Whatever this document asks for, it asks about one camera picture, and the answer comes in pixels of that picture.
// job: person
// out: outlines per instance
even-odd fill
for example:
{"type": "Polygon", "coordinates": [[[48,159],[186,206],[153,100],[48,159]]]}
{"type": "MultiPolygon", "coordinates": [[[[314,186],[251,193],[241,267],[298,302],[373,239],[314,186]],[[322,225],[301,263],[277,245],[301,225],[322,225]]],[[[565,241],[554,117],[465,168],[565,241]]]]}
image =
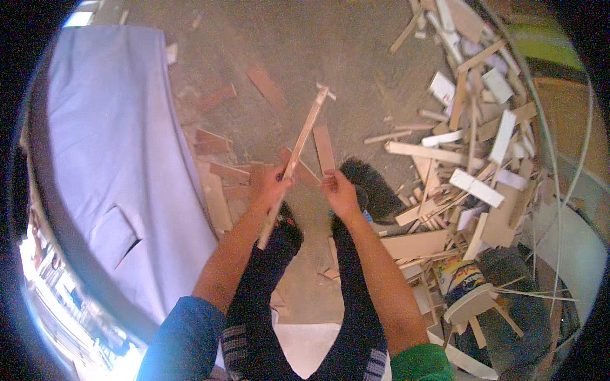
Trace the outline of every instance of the person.
{"type": "MultiPolygon", "coordinates": [[[[232,380],[301,380],[271,325],[270,299],[303,234],[282,204],[265,250],[255,246],[267,212],[294,185],[283,167],[254,180],[248,211],[207,261],[191,296],[152,338],[138,380],[206,379],[221,341],[232,380]]],[[[386,351],[394,380],[453,380],[445,351],[430,344],[415,297],[363,215],[354,185],[326,171],[321,190],[334,212],[345,314],[339,334],[309,380],[381,380],[386,351]]]]}

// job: dusty floor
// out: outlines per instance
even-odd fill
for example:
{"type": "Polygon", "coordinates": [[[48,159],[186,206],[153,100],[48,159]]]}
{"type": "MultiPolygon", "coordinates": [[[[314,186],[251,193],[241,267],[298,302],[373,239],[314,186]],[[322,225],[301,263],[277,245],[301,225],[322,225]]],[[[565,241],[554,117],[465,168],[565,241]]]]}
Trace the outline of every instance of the dusty floor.
{"type": "MultiPolygon", "coordinates": [[[[127,25],[162,29],[167,45],[178,43],[178,62],[169,68],[175,96],[209,95],[228,82],[235,86],[237,98],[209,112],[179,105],[176,110],[184,128],[233,140],[238,162],[277,162],[280,148],[293,148],[320,82],[337,95],[326,101],[318,120],[328,125],[337,166],[355,156],[371,163],[394,190],[402,183],[411,188],[416,174],[408,157],[386,153],[382,143],[362,142],[391,132],[395,124],[424,121],[419,107],[441,111],[425,90],[437,70],[450,73],[442,48],[430,36],[411,35],[389,55],[412,17],[408,3],[134,1],[125,8],[127,25]],[[253,65],[284,92],[287,102],[279,112],[246,76],[253,65]],[[382,121],[387,115],[391,123],[382,121]]],[[[321,178],[312,137],[301,159],[321,178]]],[[[287,200],[305,241],[278,286],[290,311],[281,322],[340,322],[340,287],[319,284],[316,277],[332,265],[328,206],[317,189],[303,184],[287,200]]]]}

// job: forearm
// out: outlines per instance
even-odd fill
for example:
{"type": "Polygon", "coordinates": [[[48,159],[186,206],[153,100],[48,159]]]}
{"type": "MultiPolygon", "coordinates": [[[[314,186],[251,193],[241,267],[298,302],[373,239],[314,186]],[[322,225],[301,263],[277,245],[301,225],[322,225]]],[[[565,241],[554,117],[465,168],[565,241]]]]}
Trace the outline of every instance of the forearm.
{"type": "Polygon", "coordinates": [[[207,300],[226,314],[264,219],[264,208],[251,206],[233,230],[224,235],[201,271],[193,296],[207,300]]]}
{"type": "Polygon", "coordinates": [[[361,213],[353,213],[343,222],[356,245],[368,293],[386,332],[390,356],[427,343],[426,324],[411,287],[377,234],[361,213]]]}

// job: blue sleeve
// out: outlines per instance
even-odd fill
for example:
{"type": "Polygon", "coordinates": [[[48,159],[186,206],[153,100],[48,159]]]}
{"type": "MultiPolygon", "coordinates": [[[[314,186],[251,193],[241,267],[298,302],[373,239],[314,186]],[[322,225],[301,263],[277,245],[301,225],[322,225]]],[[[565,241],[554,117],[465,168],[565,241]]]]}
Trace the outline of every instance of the blue sleeve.
{"type": "Polygon", "coordinates": [[[212,304],[199,297],[181,297],[152,337],[137,379],[206,379],[225,324],[224,315],[212,304]]]}

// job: paint bucket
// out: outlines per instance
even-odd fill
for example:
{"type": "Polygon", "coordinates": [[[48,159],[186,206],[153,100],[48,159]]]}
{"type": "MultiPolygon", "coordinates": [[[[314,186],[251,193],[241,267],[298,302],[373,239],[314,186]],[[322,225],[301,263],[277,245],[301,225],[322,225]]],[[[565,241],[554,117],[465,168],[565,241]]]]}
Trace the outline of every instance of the paint bucket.
{"type": "Polygon", "coordinates": [[[440,260],[432,269],[449,307],[462,296],[487,283],[475,261],[462,261],[458,256],[440,260]]]}

